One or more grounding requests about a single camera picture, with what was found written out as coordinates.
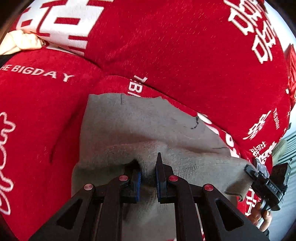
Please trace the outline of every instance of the red fabric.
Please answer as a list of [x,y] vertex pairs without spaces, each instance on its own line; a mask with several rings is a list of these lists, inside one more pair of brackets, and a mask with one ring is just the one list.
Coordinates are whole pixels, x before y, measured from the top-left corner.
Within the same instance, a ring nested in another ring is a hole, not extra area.
[[[243,150],[265,142],[262,154],[288,126],[286,63],[262,7],[240,2],[36,0],[15,26],[90,59],[108,75],[145,77],[145,85],[207,115]],[[261,138],[245,140],[267,113]]]
[[[17,125],[5,144],[2,172],[15,182],[5,195],[21,210],[4,217],[21,240],[70,197],[79,124],[99,79],[93,93],[162,96],[191,115],[206,115],[233,156],[259,157],[271,170],[271,150],[289,123],[286,62],[262,8],[244,2],[254,13],[239,8],[240,0],[35,0],[24,11],[17,29],[84,56],[109,76],[102,79],[89,62],[53,50],[20,53],[0,71],[6,100],[0,107]],[[15,65],[57,71],[57,78],[12,72]],[[75,78],[63,82],[63,70]],[[142,91],[131,91],[130,82],[139,79]],[[248,215],[257,201],[250,191],[241,211]]]
[[258,3],[259,3],[259,5],[263,8],[263,10],[265,11],[265,12],[267,12],[266,11],[266,7],[264,6],[264,0],[258,0]]
[[[14,72],[16,65],[29,69]],[[73,76],[64,82],[63,73]],[[6,139],[0,143],[0,208],[19,240],[27,240],[70,198],[80,125],[101,71],[78,56],[41,49],[18,53],[0,75]]]
[[290,94],[291,109],[296,102],[296,53],[293,45],[288,47],[288,89]]

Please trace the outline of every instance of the gray towel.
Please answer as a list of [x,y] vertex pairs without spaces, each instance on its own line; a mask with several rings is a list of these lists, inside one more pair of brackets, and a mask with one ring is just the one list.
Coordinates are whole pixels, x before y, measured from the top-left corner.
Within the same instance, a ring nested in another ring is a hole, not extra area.
[[108,183],[123,174],[124,164],[136,159],[143,176],[141,200],[131,205],[123,222],[123,241],[165,241],[176,236],[173,204],[157,202],[158,152],[176,175],[199,186],[211,183],[225,196],[242,200],[252,183],[244,172],[246,160],[231,157],[218,135],[168,101],[111,93],[90,95],[72,193],[86,183]]

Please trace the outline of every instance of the black clamp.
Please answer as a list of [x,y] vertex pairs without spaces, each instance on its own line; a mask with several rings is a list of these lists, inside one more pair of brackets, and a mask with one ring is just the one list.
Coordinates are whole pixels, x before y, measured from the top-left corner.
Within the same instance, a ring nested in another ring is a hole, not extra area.
[[[288,188],[287,183],[291,173],[290,165],[283,163],[274,166],[269,178],[265,178],[261,172],[255,170],[251,165],[246,165],[244,170],[253,180],[251,188],[261,198],[261,214],[263,215],[266,210],[279,211]],[[259,220],[258,228],[263,221],[263,218]]]
[[[213,185],[189,184],[172,167],[156,163],[157,197],[174,203],[178,241],[268,241]],[[29,241],[120,241],[123,203],[137,203],[141,171],[136,161],[108,184],[86,184]]]

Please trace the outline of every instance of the finger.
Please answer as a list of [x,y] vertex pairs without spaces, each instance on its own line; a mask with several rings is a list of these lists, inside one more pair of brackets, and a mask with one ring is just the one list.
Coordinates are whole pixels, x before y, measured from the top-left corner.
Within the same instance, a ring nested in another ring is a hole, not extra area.
[[261,211],[256,209],[255,207],[251,210],[251,216],[257,220],[261,218]]
[[262,206],[261,202],[257,202],[257,204],[255,205],[255,208],[257,210],[260,210],[261,206]]
[[253,225],[255,225],[255,226],[257,226],[258,225],[258,220],[256,220],[255,218],[253,218],[253,217],[248,217],[248,219],[251,221],[251,223],[253,224]]
[[270,226],[270,223],[272,220],[271,212],[265,211],[263,214],[263,218],[264,218],[264,222],[262,223],[261,227],[259,228],[260,231],[262,231],[262,232],[264,232]]

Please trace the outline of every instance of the beige fabric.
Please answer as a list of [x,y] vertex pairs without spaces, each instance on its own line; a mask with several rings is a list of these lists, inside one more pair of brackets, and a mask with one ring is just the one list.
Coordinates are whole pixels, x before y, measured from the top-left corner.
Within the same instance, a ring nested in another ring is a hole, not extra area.
[[45,41],[37,35],[15,30],[7,33],[4,37],[0,45],[0,55],[13,54],[21,50],[41,49],[44,45]]
[[272,165],[275,166],[278,163],[278,160],[287,150],[287,141],[282,139],[272,150]]

